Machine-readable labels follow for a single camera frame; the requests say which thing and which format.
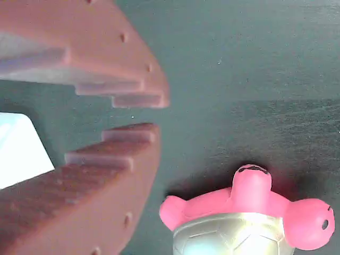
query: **dark table surface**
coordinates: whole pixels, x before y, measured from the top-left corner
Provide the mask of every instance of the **dark table surface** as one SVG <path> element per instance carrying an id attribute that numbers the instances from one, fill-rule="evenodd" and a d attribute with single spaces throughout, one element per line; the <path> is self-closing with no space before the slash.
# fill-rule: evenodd
<path id="1" fill-rule="evenodd" d="M 139 227 L 123 255 L 170 255 L 158 209 L 231 184 L 244 162 L 269 167 L 274 191 L 340 210 L 338 0 L 119 0 L 165 72 L 172 106 L 111 109 L 68 86 L 0 81 L 0 111 L 27 114 L 55 166 L 101 130 L 154 122 L 163 155 Z M 324 248 L 339 253 L 336 232 Z"/>

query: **turtle shell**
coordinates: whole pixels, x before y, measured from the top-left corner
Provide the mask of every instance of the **turtle shell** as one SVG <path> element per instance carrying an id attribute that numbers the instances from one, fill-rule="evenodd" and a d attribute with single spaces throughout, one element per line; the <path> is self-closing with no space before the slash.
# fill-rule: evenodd
<path id="1" fill-rule="evenodd" d="M 174 255 L 292 255 L 282 218 L 258 213 L 216 214 L 174 231 Z"/>

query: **rubber toy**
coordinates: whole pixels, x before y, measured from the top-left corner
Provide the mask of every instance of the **rubber toy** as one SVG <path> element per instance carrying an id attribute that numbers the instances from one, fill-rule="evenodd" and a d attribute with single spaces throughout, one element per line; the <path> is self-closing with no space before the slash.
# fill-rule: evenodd
<path id="1" fill-rule="evenodd" d="M 159 214 L 174 232 L 176 255 L 291 255 L 326 245 L 335 231 L 331 206 L 289 201 L 271 191 L 271 175 L 256 165 L 240 167 L 230 188 L 188 201 L 168 196 Z"/>

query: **turtle leg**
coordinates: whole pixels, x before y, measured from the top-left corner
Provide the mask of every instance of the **turtle leg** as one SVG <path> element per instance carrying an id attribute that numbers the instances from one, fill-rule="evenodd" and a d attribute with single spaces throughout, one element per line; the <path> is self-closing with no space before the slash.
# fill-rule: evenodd
<path id="1" fill-rule="evenodd" d="M 183 210 L 186 201 L 174 195 L 168 196 L 161 204 L 159 216 L 162 222 L 171 230 L 175 230 L 182 224 Z"/>

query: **white object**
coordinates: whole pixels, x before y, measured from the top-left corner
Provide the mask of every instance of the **white object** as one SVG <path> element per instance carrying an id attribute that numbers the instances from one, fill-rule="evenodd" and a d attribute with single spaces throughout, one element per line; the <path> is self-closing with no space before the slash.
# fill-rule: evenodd
<path id="1" fill-rule="evenodd" d="M 0 189 L 53 169 L 31 120 L 0 113 Z"/>

